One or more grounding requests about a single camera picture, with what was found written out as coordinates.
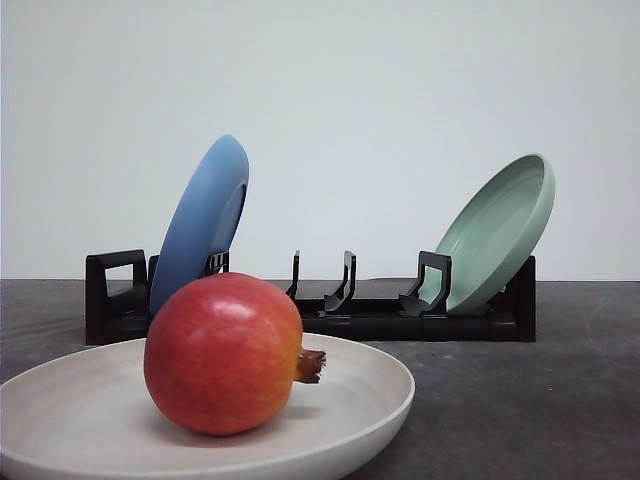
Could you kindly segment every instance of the white wall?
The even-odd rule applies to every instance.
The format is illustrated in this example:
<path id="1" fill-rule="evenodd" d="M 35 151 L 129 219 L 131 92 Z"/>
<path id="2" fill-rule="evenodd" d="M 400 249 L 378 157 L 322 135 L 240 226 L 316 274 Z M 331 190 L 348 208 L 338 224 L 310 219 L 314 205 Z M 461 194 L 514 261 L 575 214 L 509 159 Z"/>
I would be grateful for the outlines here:
<path id="1" fill-rule="evenodd" d="M 157 253 L 210 144 L 251 164 L 233 268 L 414 274 L 496 171 L 542 153 L 546 280 L 640 279 L 640 2 L 11 0 L 2 276 Z"/>

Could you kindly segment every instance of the dish rack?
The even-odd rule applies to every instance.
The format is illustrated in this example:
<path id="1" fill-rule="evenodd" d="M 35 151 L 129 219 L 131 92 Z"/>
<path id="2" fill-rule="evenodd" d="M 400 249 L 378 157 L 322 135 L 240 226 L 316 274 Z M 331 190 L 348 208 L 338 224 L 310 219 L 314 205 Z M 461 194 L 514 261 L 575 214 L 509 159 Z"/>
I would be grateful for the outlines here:
<path id="1" fill-rule="evenodd" d="M 203 275 L 229 271 L 229 252 L 211 255 Z M 87 257 L 86 342 L 106 344 L 146 336 L 150 322 L 149 291 L 157 256 L 149 259 L 146 275 L 144 253 L 127 251 Z M 105 269 L 134 264 L 134 286 L 125 293 L 107 296 Z M 299 298 L 302 282 L 300 252 L 293 257 L 293 274 L 286 294 L 296 304 L 303 329 L 351 340 L 417 341 L 521 341 L 536 339 L 535 257 L 529 256 L 517 274 L 478 316 L 449 315 L 451 257 L 420 251 L 418 272 L 407 292 L 389 298 L 356 295 L 356 255 L 344 252 L 342 279 L 322 298 Z M 439 270 L 440 290 L 431 302 L 419 297 L 428 269 Z"/>

